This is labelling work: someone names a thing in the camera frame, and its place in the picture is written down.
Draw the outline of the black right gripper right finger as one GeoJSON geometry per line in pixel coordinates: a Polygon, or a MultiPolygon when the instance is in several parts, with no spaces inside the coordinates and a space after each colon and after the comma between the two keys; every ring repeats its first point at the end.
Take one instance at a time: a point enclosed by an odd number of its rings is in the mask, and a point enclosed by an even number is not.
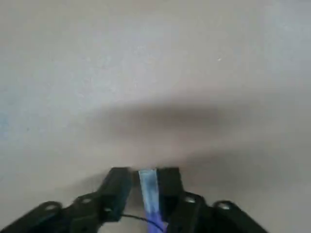
{"type": "Polygon", "coordinates": [[[185,191],[179,168],[157,170],[159,211],[168,233],[267,233],[235,203],[221,200],[208,205],[185,191]]]}

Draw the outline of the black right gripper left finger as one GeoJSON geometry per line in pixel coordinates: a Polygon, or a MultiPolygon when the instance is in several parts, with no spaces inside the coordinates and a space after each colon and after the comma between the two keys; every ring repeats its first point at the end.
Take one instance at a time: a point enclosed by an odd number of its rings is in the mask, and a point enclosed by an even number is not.
{"type": "Polygon", "coordinates": [[[71,205],[47,201],[28,211],[3,233],[96,233],[105,223],[120,221],[132,188],[128,167],[113,167],[99,188],[78,196],[71,205]]]}

